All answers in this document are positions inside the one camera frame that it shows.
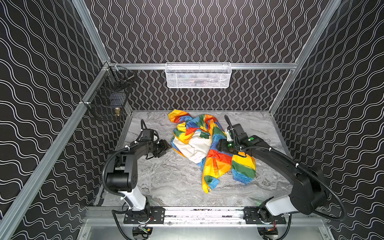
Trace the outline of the rainbow striped jacket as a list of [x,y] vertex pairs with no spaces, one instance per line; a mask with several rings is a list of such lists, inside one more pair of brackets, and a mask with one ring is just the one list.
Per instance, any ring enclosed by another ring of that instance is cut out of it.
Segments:
[[171,145],[177,153],[201,168],[205,193],[214,190],[219,178],[229,171],[234,180],[246,185],[255,178],[255,158],[244,152],[231,154],[218,150],[220,140],[229,147],[232,143],[227,142],[227,133],[214,116],[201,114],[192,117],[182,110],[173,110],[168,118],[177,124]]

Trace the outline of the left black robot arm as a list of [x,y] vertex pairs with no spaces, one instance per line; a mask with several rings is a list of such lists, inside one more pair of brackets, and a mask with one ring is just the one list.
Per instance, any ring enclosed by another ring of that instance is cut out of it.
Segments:
[[104,189],[115,196],[121,197],[129,206],[126,211],[114,211],[114,214],[132,214],[138,223],[151,220],[151,206],[147,198],[137,187],[138,160],[162,157],[171,148],[166,140],[161,140],[158,132],[146,126],[141,120],[139,136],[129,145],[118,151],[111,152],[102,170]]

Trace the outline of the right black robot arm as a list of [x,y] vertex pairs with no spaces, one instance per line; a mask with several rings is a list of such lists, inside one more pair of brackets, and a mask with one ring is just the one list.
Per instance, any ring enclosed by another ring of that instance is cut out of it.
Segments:
[[[276,170],[293,185],[291,193],[279,198],[271,197],[261,203],[258,210],[260,221],[269,223],[281,214],[296,212],[310,215],[316,214],[332,221],[343,221],[347,216],[345,205],[331,187],[325,183],[320,169],[312,169],[294,161],[282,152],[268,145],[261,138],[253,135],[243,141],[229,142],[219,140],[217,148],[220,152],[239,156],[240,152],[255,157]],[[338,202],[341,214],[338,217],[324,214],[317,210],[332,195]]]

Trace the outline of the brass object in basket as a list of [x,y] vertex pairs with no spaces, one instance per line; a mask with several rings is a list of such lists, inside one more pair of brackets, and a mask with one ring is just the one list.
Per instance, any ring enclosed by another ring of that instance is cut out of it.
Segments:
[[121,109],[115,108],[115,117],[120,117],[120,115],[121,115]]

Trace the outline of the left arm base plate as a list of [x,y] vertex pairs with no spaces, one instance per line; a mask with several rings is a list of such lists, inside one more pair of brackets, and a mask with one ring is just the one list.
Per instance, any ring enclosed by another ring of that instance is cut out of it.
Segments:
[[150,207],[142,211],[128,211],[125,213],[123,223],[126,225],[163,224],[165,211],[162,207]]

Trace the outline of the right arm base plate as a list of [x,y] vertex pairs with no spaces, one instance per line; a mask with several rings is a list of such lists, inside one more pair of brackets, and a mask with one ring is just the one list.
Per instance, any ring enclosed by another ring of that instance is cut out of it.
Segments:
[[286,219],[284,215],[273,216],[267,210],[259,207],[245,207],[243,219],[247,225],[285,225]]

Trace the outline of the white mesh wall basket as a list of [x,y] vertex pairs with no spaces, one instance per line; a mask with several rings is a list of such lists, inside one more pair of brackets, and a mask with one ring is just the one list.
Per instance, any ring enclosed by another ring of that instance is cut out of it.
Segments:
[[168,88],[225,89],[232,76],[230,63],[168,62],[165,65]]

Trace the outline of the aluminium front rail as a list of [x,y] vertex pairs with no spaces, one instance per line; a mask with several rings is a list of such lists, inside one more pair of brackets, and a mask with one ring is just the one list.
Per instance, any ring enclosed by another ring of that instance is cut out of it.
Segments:
[[[115,207],[91,207],[86,213],[87,227],[116,227],[112,210]],[[152,221],[148,227],[286,227],[288,214],[275,217],[271,224],[264,224],[256,217],[256,208],[242,207],[152,207]],[[122,227],[140,223],[125,214],[117,215]],[[324,227],[322,218],[315,215],[293,214],[291,227]]]

